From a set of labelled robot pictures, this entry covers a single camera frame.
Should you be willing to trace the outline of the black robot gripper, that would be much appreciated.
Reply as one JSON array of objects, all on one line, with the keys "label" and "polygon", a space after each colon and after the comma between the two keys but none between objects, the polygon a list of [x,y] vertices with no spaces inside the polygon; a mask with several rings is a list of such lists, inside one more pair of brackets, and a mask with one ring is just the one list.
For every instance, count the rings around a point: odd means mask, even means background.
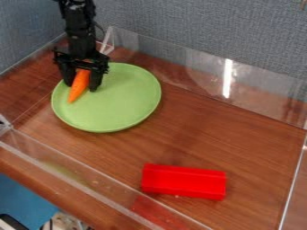
[{"label": "black robot gripper", "polygon": [[102,84],[103,74],[109,72],[110,57],[98,53],[90,59],[81,59],[62,50],[54,51],[54,62],[61,68],[67,86],[73,86],[79,68],[87,69],[90,74],[89,89],[95,92]]}]

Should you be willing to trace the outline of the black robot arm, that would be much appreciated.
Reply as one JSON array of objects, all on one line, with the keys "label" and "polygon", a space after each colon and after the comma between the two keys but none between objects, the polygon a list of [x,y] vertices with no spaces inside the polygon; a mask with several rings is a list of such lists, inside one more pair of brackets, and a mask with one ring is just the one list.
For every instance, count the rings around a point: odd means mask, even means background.
[{"label": "black robot arm", "polygon": [[78,78],[78,69],[90,71],[89,89],[95,92],[110,70],[110,57],[97,49],[97,5],[94,0],[54,0],[66,20],[67,49],[54,49],[57,63],[67,86]]}]

